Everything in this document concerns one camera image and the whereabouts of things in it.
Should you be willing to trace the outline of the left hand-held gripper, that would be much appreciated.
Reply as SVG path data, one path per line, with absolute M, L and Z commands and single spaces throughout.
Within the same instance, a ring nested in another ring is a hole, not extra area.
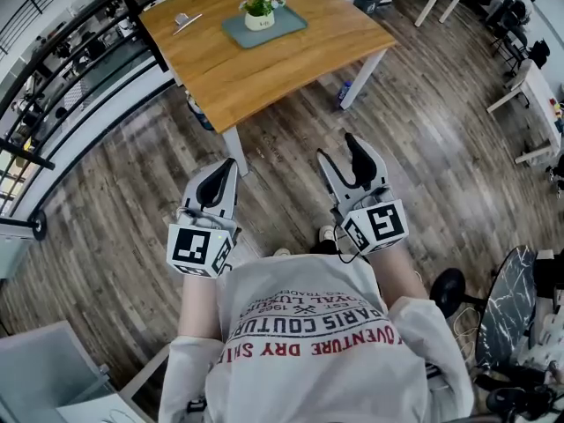
M 233 269 L 229 258 L 241 231 L 231 219 L 238 179 L 236 161 L 227 159 L 202 167 L 189 180 L 182 196 L 186 208 L 177 209 L 168 227 L 167 264 L 175 271 L 218 278 Z

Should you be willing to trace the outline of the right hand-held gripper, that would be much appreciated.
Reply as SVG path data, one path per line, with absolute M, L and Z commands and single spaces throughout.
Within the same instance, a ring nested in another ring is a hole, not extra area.
M 408 234 L 403 203 L 395 199 L 387 167 L 375 148 L 347 132 L 345 142 L 352 155 L 354 184 L 349 184 L 332 158 L 322 149 L 316 152 L 323 181 L 335 204 L 353 204 L 338 226 L 362 256 L 386 249 Z M 373 192 L 362 197 L 362 189 Z

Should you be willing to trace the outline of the teal rectangular mat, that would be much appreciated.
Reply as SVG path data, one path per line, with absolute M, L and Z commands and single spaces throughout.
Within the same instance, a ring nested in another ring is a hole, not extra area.
M 273 15 L 274 24 L 259 31 L 250 30 L 246 26 L 245 15 L 224 20 L 221 28 L 241 48 L 254 48 L 308 27 L 308 22 L 289 7 L 275 9 Z

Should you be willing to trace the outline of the potted white flower plant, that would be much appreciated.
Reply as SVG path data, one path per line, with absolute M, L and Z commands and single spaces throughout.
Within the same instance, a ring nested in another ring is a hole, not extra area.
M 272 27 L 275 24 L 274 10 L 285 5 L 285 0 L 245 0 L 240 3 L 239 10 L 245 13 L 245 27 L 258 32 Z

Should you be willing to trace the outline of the person's right forearm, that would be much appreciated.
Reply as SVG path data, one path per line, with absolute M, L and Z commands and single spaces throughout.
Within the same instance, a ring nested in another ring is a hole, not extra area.
M 403 244 L 397 243 L 367 256 L 383 301 L 391 308 L 400 298 L 427 300 L 428 294 L 412 267 L 411 257 Z

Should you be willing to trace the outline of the person's left forearm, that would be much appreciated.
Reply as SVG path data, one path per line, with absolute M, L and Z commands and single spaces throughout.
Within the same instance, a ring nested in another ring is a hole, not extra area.
M 216 281 L 185 275 L 178 335 L 221 339 Z

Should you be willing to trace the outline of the white table leg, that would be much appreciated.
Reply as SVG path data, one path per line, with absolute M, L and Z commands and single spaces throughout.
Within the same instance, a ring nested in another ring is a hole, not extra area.
M 241 140 L 237 128 L 233 126 L 229 130 L 226 130 L 222 133 L 222 137 L 226 144 L 229 156 L 235 159 L 238 165 L 239 175 L 241 177 L 246 176 L 249 173 L 249 168 L 245 154 L 242 150 Z
M 344 98 L 339 104 L 342 109 L 348 109 L 352 105 L 357 95 L 366 84 L 367 80 L 371 77 L 372 73 L 374 72 L 386 52 L 386 49 L 381 50 L 380 52 L 374 53 L 366 59 L 359 73 L 357 74 L 356 78 L 352 82 Z

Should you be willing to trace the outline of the person's black trousers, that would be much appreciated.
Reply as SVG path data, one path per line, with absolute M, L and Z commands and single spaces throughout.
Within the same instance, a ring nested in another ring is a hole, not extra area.
M 337 255 L 338 252 L 339 252 L 338 245 L 332 239 L 319 241 L 309 251 L 309 253 L 312 255 L 326 255 L 326 256 L 334 256 Z

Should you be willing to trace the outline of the black round stool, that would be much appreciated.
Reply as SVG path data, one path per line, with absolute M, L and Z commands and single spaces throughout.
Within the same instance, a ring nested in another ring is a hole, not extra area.
M 466 293 L 464 274 L 457 268 L 448 268 L 437 277 L 431 288 L 430 299 L 445 318 L 453 316 L 463 303 L 473 306 L 480 315 L 486 307 L 485 300 Z

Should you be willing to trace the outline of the black coat rack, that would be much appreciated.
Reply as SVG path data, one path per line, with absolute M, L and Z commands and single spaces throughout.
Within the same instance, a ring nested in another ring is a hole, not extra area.
M 0 216 L 0 235 L 5 237 L 42 241 L 47 230 L 47 220 L 43 211 L 37 211 L 31 219 Z

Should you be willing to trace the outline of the person's white printed shirt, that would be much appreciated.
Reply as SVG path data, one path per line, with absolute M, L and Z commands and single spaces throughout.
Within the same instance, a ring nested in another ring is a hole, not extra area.
M 221 339 L 170 345 L 159 423 L 443 423 L 471 380 L 437 305 L 382 299 L 368 261 L 271 256 L 214 279 Z

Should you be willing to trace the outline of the grey box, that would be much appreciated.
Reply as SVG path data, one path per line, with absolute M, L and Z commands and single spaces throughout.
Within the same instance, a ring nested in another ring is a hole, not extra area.
M 12 278 L 22 262 L 33 239 L 0 234 L 0 279 Z

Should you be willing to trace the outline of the black marble round table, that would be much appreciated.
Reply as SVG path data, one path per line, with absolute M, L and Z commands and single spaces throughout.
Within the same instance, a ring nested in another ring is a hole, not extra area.
M 506 363 L 528 329 L 536 305 L 535 258 L 528 246 L 517 246 L 497 271 L 476 337 L 475 360 L 479 367 Z

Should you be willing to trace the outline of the black office chair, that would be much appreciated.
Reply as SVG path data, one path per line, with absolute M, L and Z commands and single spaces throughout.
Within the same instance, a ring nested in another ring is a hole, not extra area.
M 515 37 L 521 43 L 520 48 L 509 43 L 509 50 L 514 50 L 519 54 L 526 49 L 527 39 L 524 35 L 524 27 L 530 22 L 531 14 L 534 10 L 536 0 L 503 0 L 502 3 L 486 17 L 486 26 L 493 29 L 495 41 L 493 44 L 501 44 L 503 39 L 514 30 L 519 34 Z

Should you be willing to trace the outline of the white cabinet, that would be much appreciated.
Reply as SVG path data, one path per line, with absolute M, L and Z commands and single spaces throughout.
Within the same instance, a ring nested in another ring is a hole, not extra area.
M 0 423 L 155 423 L 134 396 L 168 353 L 118 390 L 66 321 L 0 338 Z

